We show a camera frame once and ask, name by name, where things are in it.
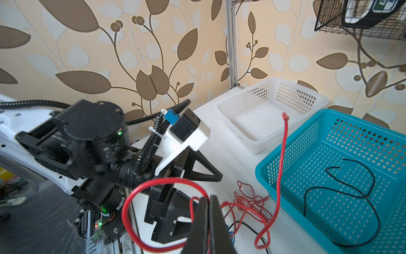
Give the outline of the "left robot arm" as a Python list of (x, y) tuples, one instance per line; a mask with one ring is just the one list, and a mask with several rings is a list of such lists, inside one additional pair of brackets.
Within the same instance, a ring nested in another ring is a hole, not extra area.
[(93, 213), (93, 239), (111, 243), (123, 234), (121, 210), (124, 189), (134, 189), (155, 178), (179, 177), (193, 181), (219, 182), (222, 174), (199, 151), (187, 148), (167, 164), (156, 155), (163, 135), (176, 125), (185, 141), (197, 130), (200, 119), (188, 109), (189, 101), (173, 106), (168, 114), (155, 113), (126, 121), (114, 103), (81, 100), (74, 105), (49, 100), (2, 102), (1, 109), (55, 108), (50, 120), (32, 131), (21, 131), (16, 140), (36, 162), (72, 180), (83, 179), (73, 196)]

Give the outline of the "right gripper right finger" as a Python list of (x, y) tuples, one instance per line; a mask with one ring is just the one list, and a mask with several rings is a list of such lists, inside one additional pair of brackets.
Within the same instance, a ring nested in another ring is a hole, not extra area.
[(236, 254), (222, 209), (215, 195), (209, 200), (209, 250), (211, 254)]

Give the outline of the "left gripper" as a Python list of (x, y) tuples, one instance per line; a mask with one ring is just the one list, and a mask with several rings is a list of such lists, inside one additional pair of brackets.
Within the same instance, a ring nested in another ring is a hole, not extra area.
[[(187, 148), (158, 175), (158, 179), (178, 177), (198, 182), (218, 183), (223, 174), (198, 150)], [(141, 192), (148, 196), (144, 222), (155, 224), (151, 240), (166, 244), (185, 239), (191, 228), (189, 203), (191, 198), (175, 188), (174, 183), (157, 184)]]

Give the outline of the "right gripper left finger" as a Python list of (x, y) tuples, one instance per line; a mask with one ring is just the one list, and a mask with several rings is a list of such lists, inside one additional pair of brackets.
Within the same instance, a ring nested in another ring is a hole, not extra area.
[(181, 251), (182, 254), (206, 254), (209, 238), (209, 204), (206, 197), (198, 203), (197, 211), (190, 228), (187, 241)]

